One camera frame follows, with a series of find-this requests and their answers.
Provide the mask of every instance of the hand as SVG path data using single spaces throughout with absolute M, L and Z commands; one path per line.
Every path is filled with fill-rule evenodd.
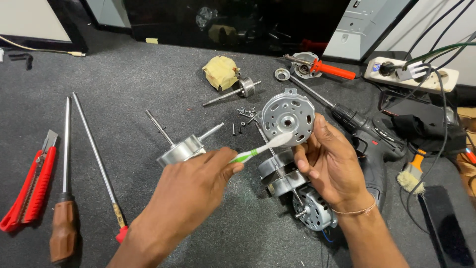
M 156 267 L 220 205 L 228 180 L 244 168 L 242 163 L 228 164 L 235 156 L 236 151 L 224 147 L 166 166 L 109 267 L 129 262 Z
M 323 115 L 316 114 L 313 134 L 293 151 L 299 170 L 336 211 L 359 211 L 374 202 L 354 148 Z

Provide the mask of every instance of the fingernail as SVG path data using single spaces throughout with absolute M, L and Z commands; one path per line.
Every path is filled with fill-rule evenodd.
M 239 166 L 235 167 L 233 169 L 233 174 L 236 174 L 236 173 L 240 172 L 241 170 L 243 170 L 243 168 L 244 168 L 244 166 L 242 166 L 242 165 L 239 165 Z
M 306 162 L 304 162 L 304 160 L 299 160 L 299 161 L 297 162 L 297 167 L 298 167 L 299 169 L 305 168 L 305 167 L 306 167 Z
M 311 171 L 309 173 L 309 177 L 311 177 L 312 179 L 317 179 L 319 178 L 319 173 L 317 173 L 317 171 Z
M 319 117 L 319 126 L 320 126 L 321 128 L 324 128 L 324 127 L 327 126 L 327 125 L 326 125 L 326 119 L 325 119 L 323 116 L 320 116 L 320 117 Z

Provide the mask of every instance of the white toothbrush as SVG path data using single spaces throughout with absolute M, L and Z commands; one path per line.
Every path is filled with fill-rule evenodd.
M 248 152 L 238 154 L 237 157 L 233 158 L 233 160 L 230 161 L 230 163 L 238 163 L 238 162 L 244 163 L 248 161 L 250 158 L 268 150 L 269 148 L 280 147 L 286 144 L 293 138 L 293 136 L 294 135 L 292 133 L 280 134 L 276 136 L 274 139 L 272 139 L 271 141 L 269 141 L 267 145 L 261 146 L 260 148 L 253 149 Z

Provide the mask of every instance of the brown screwdriver handle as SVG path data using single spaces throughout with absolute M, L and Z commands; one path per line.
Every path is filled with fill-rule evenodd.
M 50 238 L 52 263 L 62 263 L 74 254 L 77 236 L 74 201 L 57 203 L 53 215 L 53 233 Z

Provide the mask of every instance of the power strip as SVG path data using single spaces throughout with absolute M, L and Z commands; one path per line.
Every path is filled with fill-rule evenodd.
M 417 82 L 414 79 L 401 82 L 396 76 L 396 72 L 389 76 L 382 76 L 379 73 L 378 69 L 380 68 L 380 65 L 384 62 L 392 62 L 393 64 L 400 66 L 403 66 L 406 63 L 405 61 L 377 57 L 368 63 L 364 77 L 375 82 L 401 86 L 409 89 L 415 89 L 421 83 L 421 81 Z M 451 92 L 455 88 L 456 82 L 458 81 L 459 71 L 446 68 L 441 68 L 438 71 L 442 76 L 441 78 L 443 81 L 443 88 L 445 92 Z M 419 89 L 429 93 L 441 93 L 440 83 L 438 81 L 437 75 L 432 73 Z

